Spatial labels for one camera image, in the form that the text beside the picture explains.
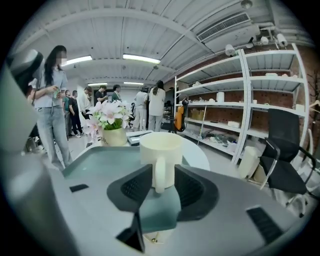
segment mesh chair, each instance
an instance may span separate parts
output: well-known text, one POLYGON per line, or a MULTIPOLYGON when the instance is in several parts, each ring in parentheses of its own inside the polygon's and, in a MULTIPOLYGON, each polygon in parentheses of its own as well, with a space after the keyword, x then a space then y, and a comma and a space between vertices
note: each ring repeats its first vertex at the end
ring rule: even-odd
MULTIPOLYGON (((296 194, 286 203, 286 206, 288 206, 299 198, 298 195, 304 195, 307 192, 306 183, 315 169, 316 160, 309 152, 299 146, 300 126, 298 115, 278 109, 269 109, 268 113, 269 135, 268 138, 265 138, 266 147, 260 157, 260 164, 266 178, 260 190, 268 182, 271 189, 296 194), (298 172, 290 164, 299 151, 302 151, 310 158, 313 165, 306 181, 303 181, 298 172)), ((303 212, 300 214, 300 217, 303 217, 305 214, 306 207, 304 203, 303 206, 303 212)))

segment ceiling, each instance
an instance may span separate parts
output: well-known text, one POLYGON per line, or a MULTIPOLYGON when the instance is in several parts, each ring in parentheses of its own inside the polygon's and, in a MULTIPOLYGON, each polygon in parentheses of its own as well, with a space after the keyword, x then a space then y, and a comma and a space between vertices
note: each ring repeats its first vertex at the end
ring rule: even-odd
POLYGON ((312 45, 295 16, 275 0, 51 0, 21 31, 11 52, 36 49, 45 57, 56 45, 68 59, 91 55, 93 60, 65 66, 69 79, 87 83, 124 81, 153 85, 203 58, 223 51, 226 44, 259 39, 258 24, 273 23, 288 42, 312 45), (200 42, 197 34, 221 20, 246 12, 250 21, 200 42), (123 59, 123 54, 161 60, 155 64, 123 59))

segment mug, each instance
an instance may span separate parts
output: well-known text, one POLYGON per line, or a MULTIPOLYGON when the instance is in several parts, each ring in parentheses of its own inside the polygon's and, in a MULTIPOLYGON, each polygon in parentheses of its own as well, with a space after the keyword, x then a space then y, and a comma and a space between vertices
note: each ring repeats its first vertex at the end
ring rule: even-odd
POLYGON ((182 138, 174 133, 152 132, 140 139, 141 164, 152 164, 152 187, 159 194, 175 184, 175 165, 182 163, 182 138))

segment white table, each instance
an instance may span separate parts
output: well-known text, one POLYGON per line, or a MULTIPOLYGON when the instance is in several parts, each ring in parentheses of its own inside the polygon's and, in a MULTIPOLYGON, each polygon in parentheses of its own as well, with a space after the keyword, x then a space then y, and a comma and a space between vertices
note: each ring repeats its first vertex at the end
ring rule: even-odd
MULTIPOLYGON (((144 134, 146 131, 131 131, 127 132, 126 136, 139 136, 141 134, 144 134)), ((197 146, 192 141, 182 138, 182 154, 185 158, 185 160, 188 162, 188 164, 191 167, 201 168, 207 171, 210 171, 210 165, 207 156, 202 151, 202 149, 197 146)), ((82 154, 87 152, 89 149, 92 149, 94 147, 101 147, 102 143, 101 141, 96 142, 95 144, 92 144, 91 146, 85 148, 76 158, 80 157, 82 154)), ((129 142, 127 142, 124 147, 130 147, 129 142)))

